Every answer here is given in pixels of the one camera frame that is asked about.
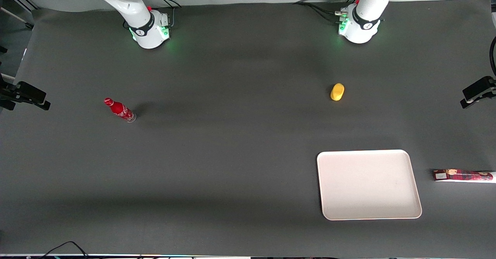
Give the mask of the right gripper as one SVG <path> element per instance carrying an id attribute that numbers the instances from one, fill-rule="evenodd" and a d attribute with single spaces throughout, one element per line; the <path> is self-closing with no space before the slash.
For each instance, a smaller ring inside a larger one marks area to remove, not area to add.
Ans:
<path id="1" fill-rule="evenodd" d="M 46 93 L 27 82 L 18 82 L 17 85 L 8 82 L 0 82 L 0 107 L 13 111 L 17 99 L 17 93 L 23 97 L 23 102 L 35 105 L 45 111 L 51 107 L 51 103 L 46 98 Z"/>

